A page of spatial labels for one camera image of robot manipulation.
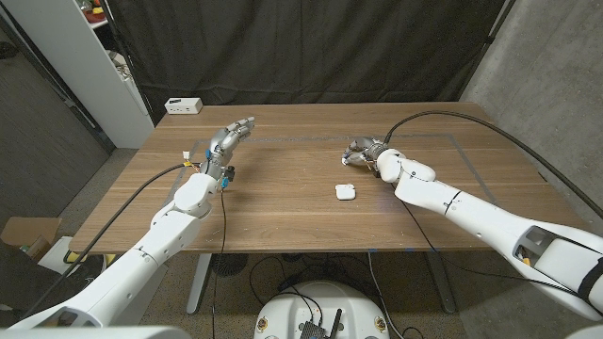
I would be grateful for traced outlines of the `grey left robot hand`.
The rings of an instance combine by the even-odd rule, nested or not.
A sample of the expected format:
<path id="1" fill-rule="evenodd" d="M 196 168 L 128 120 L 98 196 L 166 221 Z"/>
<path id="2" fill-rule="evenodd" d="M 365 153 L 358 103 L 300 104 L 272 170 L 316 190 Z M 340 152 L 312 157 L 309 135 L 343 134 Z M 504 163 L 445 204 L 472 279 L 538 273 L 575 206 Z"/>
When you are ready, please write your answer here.
<path id="1" fill-rule="evenodd" d="M 201 173 L 219 180 L 227 170 L 237 145 L 251 134 L 255 117 L 235 121 L 221 128 L 210 140 Z"/>

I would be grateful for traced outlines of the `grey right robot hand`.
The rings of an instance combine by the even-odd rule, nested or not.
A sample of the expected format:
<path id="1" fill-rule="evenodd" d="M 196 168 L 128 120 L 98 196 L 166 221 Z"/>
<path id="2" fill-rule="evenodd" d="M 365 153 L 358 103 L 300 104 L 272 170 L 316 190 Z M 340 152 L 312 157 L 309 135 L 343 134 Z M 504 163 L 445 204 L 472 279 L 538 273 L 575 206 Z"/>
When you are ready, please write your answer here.
<path id="1" fill-rule="evenodd" d="M 358 137 L 345 149 L 341 162 L 344 166 L 364 166 L 378 173 L 377 158 L 387 149 L 388 146 L 376 138 Z"/>

